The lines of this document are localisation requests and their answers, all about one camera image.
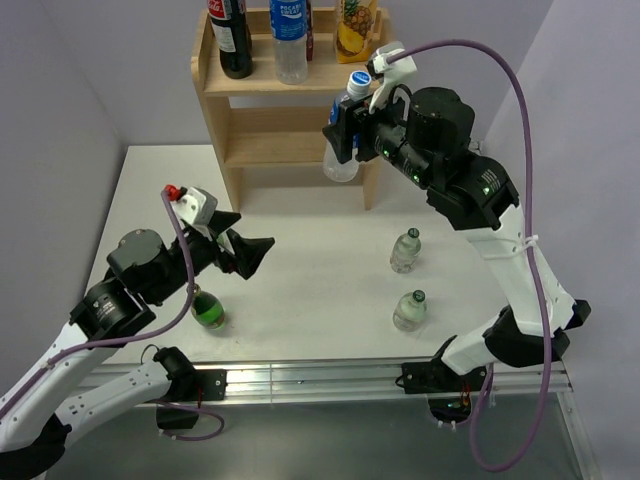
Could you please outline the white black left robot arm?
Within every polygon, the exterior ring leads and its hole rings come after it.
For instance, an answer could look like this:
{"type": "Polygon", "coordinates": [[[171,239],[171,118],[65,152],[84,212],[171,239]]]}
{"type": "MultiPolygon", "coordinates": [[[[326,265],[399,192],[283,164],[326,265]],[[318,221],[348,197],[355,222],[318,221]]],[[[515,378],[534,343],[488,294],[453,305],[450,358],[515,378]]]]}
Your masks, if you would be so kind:
{"type": "Polygon", "coordinates": [[[247,239],[232,226],[240,214],[217,212],[207,234],[170,218],[176,238],[165,245],[151,229],[127,233],[112,251],[102,281],[74,307],[55,341],[1,397],[1,476],[34,479],[49,470],[68,447],[89,431],[147,401],[188,398],[195,369],[176,347],[164,347],[130,373],[81,395],[76,387],[126,345],[170,330],[153,332],[153,307],[179,290],[187,297],[174,318],[189,312],[195,278],[209,266],[244,279],[253,276],[272,237],[247,239]]]}

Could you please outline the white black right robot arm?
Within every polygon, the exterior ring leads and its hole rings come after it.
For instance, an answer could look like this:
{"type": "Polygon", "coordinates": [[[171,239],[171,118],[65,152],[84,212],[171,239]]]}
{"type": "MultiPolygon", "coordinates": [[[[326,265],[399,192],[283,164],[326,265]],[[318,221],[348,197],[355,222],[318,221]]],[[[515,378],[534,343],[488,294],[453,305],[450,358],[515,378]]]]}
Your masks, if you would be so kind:
{"type": "Polygon", "coordinates": [[[525,234],[518,192],[496,160],[472,152],[474,110],[452,90],[428,87],[408,102],[390,101],[381,109],[373,98],[345,99],[333,108],[323,129],[339,161],[386,160],[425,191],[427,202],[444,216],[487,263],[507,304],[487,324],[448,339],[419,372],[405,370],[406,387],[451,391],[463,382],[479,386],[494,362],[522,368],[544,362],[544,326],[528,257],[535,257],[544,290],[551,358],[561,360],[570,345],[568,330],[591,313],[574,299],[551,271],[535,240],[525,234]]]}

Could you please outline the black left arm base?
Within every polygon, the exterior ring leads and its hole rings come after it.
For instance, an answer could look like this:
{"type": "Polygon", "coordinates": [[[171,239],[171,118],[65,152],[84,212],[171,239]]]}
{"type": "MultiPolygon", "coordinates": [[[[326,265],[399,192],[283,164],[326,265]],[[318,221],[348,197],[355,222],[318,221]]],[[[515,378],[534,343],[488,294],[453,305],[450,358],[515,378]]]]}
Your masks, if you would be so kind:
{"type": "MultiPolygon", "coordinates": [[[[206,401],[222,401],[227,386],[227,371],[224,369],[195,370],[190,379],[179,380],[167,394],[160,398],[165,403],[189,404],[200,409],[206,401]]],[[[156,425],[161,430],[181,432],[192,430],[202,413],[190,412],[156,405],[156,425]]]]}

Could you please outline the Pocari Sweat bottle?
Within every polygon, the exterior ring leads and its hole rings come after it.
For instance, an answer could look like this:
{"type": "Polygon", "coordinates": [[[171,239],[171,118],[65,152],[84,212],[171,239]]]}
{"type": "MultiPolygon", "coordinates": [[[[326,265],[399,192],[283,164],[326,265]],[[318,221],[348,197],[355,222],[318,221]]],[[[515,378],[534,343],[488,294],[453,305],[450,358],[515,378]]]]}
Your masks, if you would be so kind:
{"type": "Polygon", "coordinates": [[[323,134],[327,140],[323,156],[323,172],[334,182],[345,183],[353,180],[358,173],[357,153],[359,137],[347,129],[346,108],[364,99],[370,90],[371,76],[363,70],[353,71],[345,90],[333,100],[327,128],[323,134]]]}
{"type": "Polygon", "coordinates": [[[269,10],[276,77],[283,84],[301,84],[308,74],[306,1],[271,0],[269,10]]]}

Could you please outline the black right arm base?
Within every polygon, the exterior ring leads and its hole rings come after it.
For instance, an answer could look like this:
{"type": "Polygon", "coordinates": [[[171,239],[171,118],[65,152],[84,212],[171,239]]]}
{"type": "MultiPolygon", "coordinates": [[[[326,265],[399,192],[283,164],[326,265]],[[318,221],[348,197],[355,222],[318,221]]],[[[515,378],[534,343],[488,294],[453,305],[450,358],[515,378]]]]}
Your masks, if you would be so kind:
{"type": "Polygon", "coordinates": [[[409,395],[467,393],[479,391],[486,376],[485,367],[458,375],[439,361],[405,362],[395,384],[409,395]]]}

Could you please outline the blue grape juice carton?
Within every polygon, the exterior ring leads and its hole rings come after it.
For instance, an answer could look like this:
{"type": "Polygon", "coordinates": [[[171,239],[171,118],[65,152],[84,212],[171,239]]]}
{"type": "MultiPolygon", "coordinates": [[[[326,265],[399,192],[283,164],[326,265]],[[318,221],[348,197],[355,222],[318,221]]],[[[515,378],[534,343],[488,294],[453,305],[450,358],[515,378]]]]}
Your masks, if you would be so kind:
{"type": "Polygon", "coordinates": [[[310,62],[314,57],[313,6],[311,0],[306,0],[306,60],[310,62]]]}

